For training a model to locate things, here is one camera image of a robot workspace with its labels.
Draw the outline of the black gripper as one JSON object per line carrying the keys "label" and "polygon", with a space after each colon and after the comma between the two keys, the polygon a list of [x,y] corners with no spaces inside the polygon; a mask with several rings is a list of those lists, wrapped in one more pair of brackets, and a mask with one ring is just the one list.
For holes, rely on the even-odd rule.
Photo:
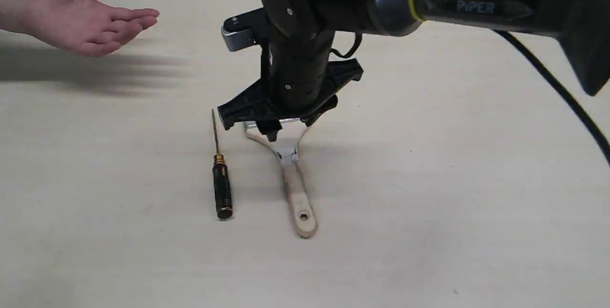
{"label": "black gripper", "polygon": [[220,105],[217,111],[225,130],[235,123],[255,121],[259,132],[273,143],[283,128],[280,120],[297,118],[311,127],[323,114],[337,106],[338,91],[350,82],[359,81],[362,75],[363,69],[356,59],[331,61],[318,86],[318,97],[305,108],[295,110],[280,104],[279,99],[269,93],[265,81],[259,79],[232,100]]}

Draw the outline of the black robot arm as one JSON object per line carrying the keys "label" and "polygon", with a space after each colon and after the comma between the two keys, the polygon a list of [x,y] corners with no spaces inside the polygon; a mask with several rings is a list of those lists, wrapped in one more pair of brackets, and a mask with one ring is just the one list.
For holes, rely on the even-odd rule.
{"label": "black robot arm", "polygon": [[225,129],[251,122],[276,141],[281,121],[311,126],[363,70],[353,54],[364,34],[404,37],[425,21],[556,39],[582,89],[609,80],[609,0],[261,0],[226,19],[230,51],[259,45],[261,74],[217,108]]}

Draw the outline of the bare human forearm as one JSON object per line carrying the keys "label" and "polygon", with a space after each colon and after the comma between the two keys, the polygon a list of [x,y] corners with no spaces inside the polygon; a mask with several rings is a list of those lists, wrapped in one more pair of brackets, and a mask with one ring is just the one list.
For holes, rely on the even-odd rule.
{"label": "bare human forearm", "polygon": [[0,0],[0,29],[3,31],[26,33],[20,13],[26,0]]}

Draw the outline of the open bare human hand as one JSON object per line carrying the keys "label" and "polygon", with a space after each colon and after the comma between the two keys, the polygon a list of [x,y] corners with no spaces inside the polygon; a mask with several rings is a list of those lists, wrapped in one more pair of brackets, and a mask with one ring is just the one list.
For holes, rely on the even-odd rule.
{"label": "open bare human hand", "polygon": [[102,57],[153,27],[153,8],[113,7],[99,0],[13,0],[4,29],[28,34],[57,49]]}

